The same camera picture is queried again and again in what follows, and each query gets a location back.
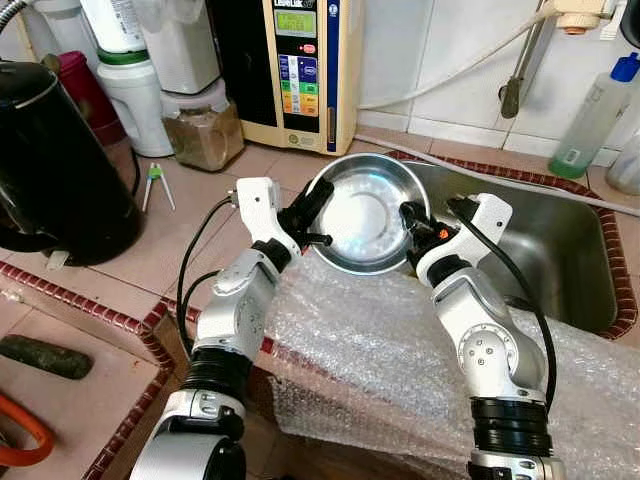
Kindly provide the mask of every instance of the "orange hose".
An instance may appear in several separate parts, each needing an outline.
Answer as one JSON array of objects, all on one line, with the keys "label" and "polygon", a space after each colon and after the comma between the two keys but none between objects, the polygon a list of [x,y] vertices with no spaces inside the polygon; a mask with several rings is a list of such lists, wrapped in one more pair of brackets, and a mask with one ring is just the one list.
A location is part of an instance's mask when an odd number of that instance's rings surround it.
[{"label": "orange hose", "polygon": [[4,413],[28,431],[38,443],[33,450],[19,450],[0,446],[0,465],[6,467],[27,467],[41,462],[53,450],[54,436],[51,430],[25,409],[0,394],[0,413]]}]

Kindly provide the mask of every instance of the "bubble wrap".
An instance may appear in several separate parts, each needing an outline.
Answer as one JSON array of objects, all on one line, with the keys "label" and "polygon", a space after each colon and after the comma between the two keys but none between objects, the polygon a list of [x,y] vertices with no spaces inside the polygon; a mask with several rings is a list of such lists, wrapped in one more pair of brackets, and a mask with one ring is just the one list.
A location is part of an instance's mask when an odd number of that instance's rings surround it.
[{"label": "bubble wrap", "polygon": [[[427,474],[467,478],[470,403],[430,296],[415,278],[353,276],[313,253],[287,269],[267,316],[282,430],[413,455]],[[542,348],[533,314],[511,313]],[[558,357],[555,455],[569,478],[639,478],[640,351],[549,326]]]}]

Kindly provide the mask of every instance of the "metal bowl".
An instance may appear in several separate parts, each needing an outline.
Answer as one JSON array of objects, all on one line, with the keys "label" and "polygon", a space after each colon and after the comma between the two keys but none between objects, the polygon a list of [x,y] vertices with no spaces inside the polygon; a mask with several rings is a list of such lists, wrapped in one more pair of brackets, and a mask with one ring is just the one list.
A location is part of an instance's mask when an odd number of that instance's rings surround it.
[{"label": "metal bowl", "polygon": [[406,261],[410,238],[402,225],[400,205],[429,200],[415,174],[401,162],[379,153],[347,155],[315,177],[334,184],[334,192],[310,231],[331,235],[333,243],[314,249],[329,264],[357,275],[377,275]]}]

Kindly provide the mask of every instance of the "black electric kettle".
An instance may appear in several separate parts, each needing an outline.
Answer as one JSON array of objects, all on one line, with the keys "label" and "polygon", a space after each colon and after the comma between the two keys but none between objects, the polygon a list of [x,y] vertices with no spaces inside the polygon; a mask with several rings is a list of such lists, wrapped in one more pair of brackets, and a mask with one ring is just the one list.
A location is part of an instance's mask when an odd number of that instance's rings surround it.
[{"label": "black electric kettle", "polygon": [[141,214],[53,72],[0,62],[0,247],[94,265],[128,248]]}]

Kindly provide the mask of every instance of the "stainless steel sink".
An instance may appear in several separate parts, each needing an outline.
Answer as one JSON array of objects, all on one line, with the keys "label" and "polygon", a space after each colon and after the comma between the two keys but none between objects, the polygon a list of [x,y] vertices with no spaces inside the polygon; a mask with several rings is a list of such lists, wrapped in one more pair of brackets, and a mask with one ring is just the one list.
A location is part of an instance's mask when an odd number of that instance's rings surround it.
[{"label": "stainless steel sink", "polygon": [[[616,319],[616,298],[604,236],[587,205],[503,187],[442,167],[406,162],[422,181],[432,213],[454,221],[445,201],[455,195],[493,193],[513,207],[500,246],[535,290],[545,314],[582,330],[606,330]],[[492,254],[479,268],[506,297],[523,298],[510,272]]]}]

